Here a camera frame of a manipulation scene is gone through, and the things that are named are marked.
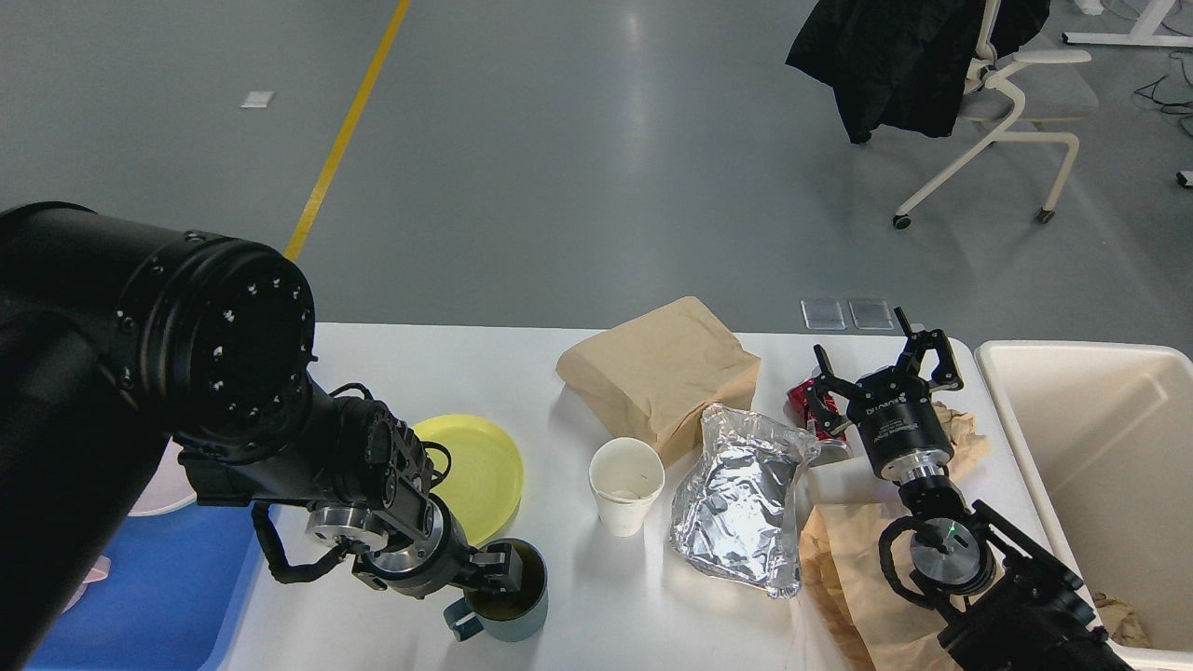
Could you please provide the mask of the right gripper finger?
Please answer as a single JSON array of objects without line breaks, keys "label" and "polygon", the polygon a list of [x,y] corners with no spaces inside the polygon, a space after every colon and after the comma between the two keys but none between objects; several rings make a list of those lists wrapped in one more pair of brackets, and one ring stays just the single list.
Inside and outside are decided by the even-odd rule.
[{"label": "right gripper finger", "polygon": [[[895,362],[895,371],[903,378],[921,383],[925,390],[962,390],[966,386],[964,378],[957,369],[954,352],[942,330],[913,330],[911,320],[907,318],[903,308],[895,308],[894,315],[898,319],[900,330],[905,336],[903,351]],[[937,368],[931,371],[929,378],[921,377],[922,362],[925,356],[932,352],[937,355]]]},{"label": "right gripper finger", "polygon": [[805,398],[809,410],[818,431],[826,433],[832,439],[843,439],[846,430],[853,425],[849,415],[843,415],[839,410],[828,406],[832,395],[843,398],[847,401],[863,399],[863,387],[848,378],[840,378],[832,370],[830,356],[822,345],[814,345],[812,352],[817,361],[820,373],[811,378]]}]

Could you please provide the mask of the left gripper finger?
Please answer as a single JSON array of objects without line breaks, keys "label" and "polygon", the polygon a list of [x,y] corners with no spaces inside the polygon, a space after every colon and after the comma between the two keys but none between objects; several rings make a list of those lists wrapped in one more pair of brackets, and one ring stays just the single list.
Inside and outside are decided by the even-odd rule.
[{"label": "left gripper finger", "polygon": [[482,595],[515,595],[523,590],[523,566],[513,544],[474,550],[460,568],[460,587]]}]

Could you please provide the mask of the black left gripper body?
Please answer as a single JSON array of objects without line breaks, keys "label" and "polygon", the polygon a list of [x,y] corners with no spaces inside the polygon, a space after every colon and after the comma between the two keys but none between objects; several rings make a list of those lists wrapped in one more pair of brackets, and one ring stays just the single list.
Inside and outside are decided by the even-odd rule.
[{"label": "black left gripper body", "polygon": [[431,503],[429,538],[412,542],[400,550],[356,556],[352,574],[358,581],[375,591],[392,590],[416,599],[434,595],[445,586],[459,586],[460,574],[472,560],[472,544],[468,543],[463,527],[446,501]]}]

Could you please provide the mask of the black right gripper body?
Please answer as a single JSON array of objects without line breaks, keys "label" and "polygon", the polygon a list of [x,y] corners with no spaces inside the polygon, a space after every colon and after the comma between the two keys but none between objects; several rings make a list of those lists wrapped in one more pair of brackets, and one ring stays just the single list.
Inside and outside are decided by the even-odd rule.
[{"label": "black right gripper body", "polygon": [[849,401],[849,420],[857,425],[877,478],[903,484],[913,467],[945,467],[953,458],[925,378],[879,369],[858,378],[857,386],[861,393]]}]

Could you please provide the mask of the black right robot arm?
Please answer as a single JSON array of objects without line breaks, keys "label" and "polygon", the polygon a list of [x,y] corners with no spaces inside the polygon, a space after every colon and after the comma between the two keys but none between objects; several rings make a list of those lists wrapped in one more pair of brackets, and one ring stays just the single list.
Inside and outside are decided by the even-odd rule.
[{"label": "black right robot arm", "polygon": [[942,618],[939,645],[964,670],[1125,670],[1078,597],[1084,581],[987,501],[964,500],[932,404],[964,386],[948,336],[894,313],[905,338],[898,361],[848,381],[814,347],[820,371],[804,386],[817,427],[857,427],[873,474],[898,488],[905,515],[877,541],[889,587]]}]

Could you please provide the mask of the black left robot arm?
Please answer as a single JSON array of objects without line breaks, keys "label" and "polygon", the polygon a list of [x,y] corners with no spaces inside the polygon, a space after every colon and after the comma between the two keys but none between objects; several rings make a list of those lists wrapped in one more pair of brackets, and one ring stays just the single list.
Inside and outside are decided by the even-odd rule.
[{"label": "black left robot arm", "polygon": [[414,430],[361,383],[323,390],[311,288],[266,245],[42,202],[4,213],[4,667],[72,601],[166,447],[200,505],[248,506],[276,581],[352,559],[414,598],[511,597],[525,562],[472,547]]}]

